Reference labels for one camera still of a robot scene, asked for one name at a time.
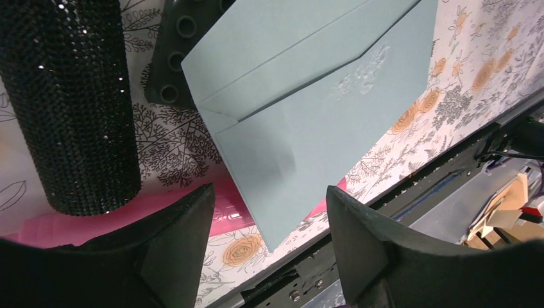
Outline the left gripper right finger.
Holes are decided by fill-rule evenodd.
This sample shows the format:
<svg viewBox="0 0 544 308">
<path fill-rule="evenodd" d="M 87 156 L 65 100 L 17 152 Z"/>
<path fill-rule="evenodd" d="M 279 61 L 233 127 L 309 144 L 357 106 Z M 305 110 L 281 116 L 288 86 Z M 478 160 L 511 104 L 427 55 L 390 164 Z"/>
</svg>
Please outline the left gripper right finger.
<svg viewBox="0 0 544 308">
<path fill-rule="evenodd" d="M 352 307 L 542 307 L 543 241 L 478 250 L 422 234 L 335 186 L 327 212 Z"/>
</svg>

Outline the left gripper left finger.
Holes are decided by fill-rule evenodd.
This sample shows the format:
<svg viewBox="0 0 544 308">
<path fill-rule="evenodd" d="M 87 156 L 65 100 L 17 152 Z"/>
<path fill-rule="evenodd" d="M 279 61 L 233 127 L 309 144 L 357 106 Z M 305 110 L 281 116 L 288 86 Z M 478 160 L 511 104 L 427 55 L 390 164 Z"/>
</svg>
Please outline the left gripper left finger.
<svg viewBox="0 0 544 308">
<path fill-rule="evenodd" d="M 211 184 L 81 246 L 1 241 L 2 307 L 194 307 L 215 207 Z"/>
</svg>

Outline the light blue envelope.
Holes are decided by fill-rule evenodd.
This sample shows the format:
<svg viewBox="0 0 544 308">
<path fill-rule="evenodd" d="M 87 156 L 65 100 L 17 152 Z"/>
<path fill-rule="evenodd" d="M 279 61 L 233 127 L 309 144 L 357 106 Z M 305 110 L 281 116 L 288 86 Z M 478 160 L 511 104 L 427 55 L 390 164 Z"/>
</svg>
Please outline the light blue envelope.
<svg viewBox="0 0 544 308">
<path fill-rule="evenodd" d="M 182 62 L 274 250 L 421 95 L 437 1 L 236 1 Z"/>
</svg>

